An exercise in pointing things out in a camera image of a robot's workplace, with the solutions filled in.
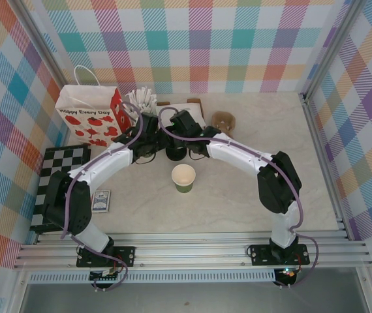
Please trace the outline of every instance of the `floor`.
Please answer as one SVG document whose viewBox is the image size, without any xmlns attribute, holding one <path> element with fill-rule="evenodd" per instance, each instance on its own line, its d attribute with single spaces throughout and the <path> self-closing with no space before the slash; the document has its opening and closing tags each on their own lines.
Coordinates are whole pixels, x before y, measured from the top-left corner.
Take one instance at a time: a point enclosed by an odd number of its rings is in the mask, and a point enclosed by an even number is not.
<svg viewBox="0 0 372 313">
<path fill-rule="evenodd" d="M 236 116 L 234 139 L 254 149 L 289 154 L 302 181 L 305 213 L 302 230 L 336 230 L 335 214 L 315 153 L 305 115 L 296 93 L 159 95 L 159 101 L 202 100 L 206 123 L 217 110 Z M 75 144 L 70 137 L 69 144 Z M 92 156 L 101 149 L 94 147 Z M 188 194 L 176 191 L 173 167 L 193 166 L 196 180 Z M 256 179 L 219 160 L 181 162 L 164 151 L 146 165 L 133 164 L 107 180 L 110 212 L 95 214 L 106 233 L 270 231 L 271 213 L 258 200 Z"/>
<path fill-rule="evenodd" d="M 21 312 L 346 313 L 368 312 L 355 269 L 317 269 L 291 290 L 269 283 L 29 285 Z"/>
</svg>

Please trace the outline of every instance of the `colorful plaid backdrop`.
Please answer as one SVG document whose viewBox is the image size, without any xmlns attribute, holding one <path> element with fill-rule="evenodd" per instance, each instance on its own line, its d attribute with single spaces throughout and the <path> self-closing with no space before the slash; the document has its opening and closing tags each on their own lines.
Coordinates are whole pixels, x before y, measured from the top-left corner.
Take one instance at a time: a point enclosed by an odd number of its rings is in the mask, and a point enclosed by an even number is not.
<svg viewBox="0 0 372 313">
<path fill-rule="evenodd" d="M 143 85 L 157 93 L 295 91 L 298 83 L 302 89 L 332 27 L 329 13 L 343 4 L 343 0 L 25 2 L 70 82 L 72 68 L 81 64 L 94 70 L 101 82 L 117 83 L 123 93 Z M 86 76 L 85 82 L 92 81 Z"/>
<path fill-rule="evenodd" d="M 42 154 L 60 145 L 66 131 L 54 112 L 58 94 L 21 23 L 0 0 L 0 311 L 31 223 Z"/>
<path fill-rule="evenodd" d="M 302 87 L 302 93 L 306 93 L 309 84 L 312 81 L 312 78 L 314 77 L 315 73 L 317 72 L 319 64 L 321 64 L 322 60 L 324 59 L 324 56 L 326 55 L 326 52 L 328 51 L 328 47 L 330 46 L 332 40 L 334 39 L 334 36 L 337 32 L 338 27 L 341 25 L 341 22 L 344 20 L 345 14 L 347 13 L 350 4 L 352 3 L 352 0 L 345 0 L 343 3 L 343 6 L 341 7 L 340 11 L 338 12 L 338 16 L 335 19 L 330 32 L 328 33 L 328 36 L 326 40 L 324 41 L 324 44 L 322 45 L 317 58 L 315 59 L 315 63 L 312 66 L 311 70 L 309 71 L 309 75 L 305 81 L 305 84 Z"/>
<path fill-rule="evenodd" d="M 350 226 L 372 255 L 372 0 L 313 100 Z"/>
</svg>

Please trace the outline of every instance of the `bag handle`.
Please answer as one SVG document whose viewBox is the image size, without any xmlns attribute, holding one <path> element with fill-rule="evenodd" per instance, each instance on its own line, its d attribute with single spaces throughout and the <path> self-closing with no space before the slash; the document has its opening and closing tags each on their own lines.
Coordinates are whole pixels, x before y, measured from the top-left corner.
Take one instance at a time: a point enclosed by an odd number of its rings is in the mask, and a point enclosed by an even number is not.
<svg viewBox="0 0 372 313">
<path fill-rule="evenodd" d="M 93 73 L 91 70 L 89 70 L 87 67 L 84 67 L 83 65 L 76 65 L 76 66 L 74 67 L 73 74 L 74 74 L 74 78 L 76 79 L 76 83 L 77 83 L 78 85 L 80 85 L 80 82 L 79 82 L 79 80 L 77 79 L 77 74 L 76 74 L 76 69 L 77 69 L 78 67 L 80 67 L 80 68 L 84 68 L 85 70 L 87 70 L 87 71 L 88 71 L 90 74 L 92 74 L 93 77 L 96 79 L 97 85 L 98 85 L 98 86 L 101 85 L 101 83 L 99 83 L 99 81 L 98 81 L 96 75 L 94 75 L 94 73 Z"/>
<path fill-rule="evenodd" d="M 93 106 L 91 106 L 90 104 L 88 104 L 88 103 L 86 103 L 86 102 L 84 102 L 84 101 L 81 101 L 81 100 L 76 99 L 76 98 L 73 98 L 73 97 L 67 97 L 67 98 L 69 98 L 69 99 L 73 99 L 73 100 L 78 101 L 78 102 L 81 102 L 82 104 L 85 104 L 86 106 L 89 106 L 89 107 L 92 108 L 93 110 L 96 110 Z"/>
</svg>

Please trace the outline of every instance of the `black cup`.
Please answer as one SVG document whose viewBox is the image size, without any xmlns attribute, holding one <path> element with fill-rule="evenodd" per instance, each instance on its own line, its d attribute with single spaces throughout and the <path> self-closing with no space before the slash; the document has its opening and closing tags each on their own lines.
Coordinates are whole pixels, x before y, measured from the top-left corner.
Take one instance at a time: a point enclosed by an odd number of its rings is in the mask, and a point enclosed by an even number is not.
<svg viewBox="0 0 372 313">
<path fill-rule="evenodd" d="M 180 161 L 186 157 L 187 148 L 166 148 L 166 156 L 172 161 Z"/>
</svg>

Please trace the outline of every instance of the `paper cup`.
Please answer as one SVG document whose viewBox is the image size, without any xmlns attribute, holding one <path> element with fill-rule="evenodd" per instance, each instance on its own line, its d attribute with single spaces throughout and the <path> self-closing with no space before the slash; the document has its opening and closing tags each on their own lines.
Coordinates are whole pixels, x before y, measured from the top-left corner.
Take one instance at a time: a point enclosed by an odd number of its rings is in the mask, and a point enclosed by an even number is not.
<svg viewBox="0 0 372 313">
<path fill-rule="evenodd" d="M 172 170 L 172 179 L 179 192 L 186 193 L 191 191 L 195 178 L 196 172 L 190 165 L 180 164 Z"/>
</svg>

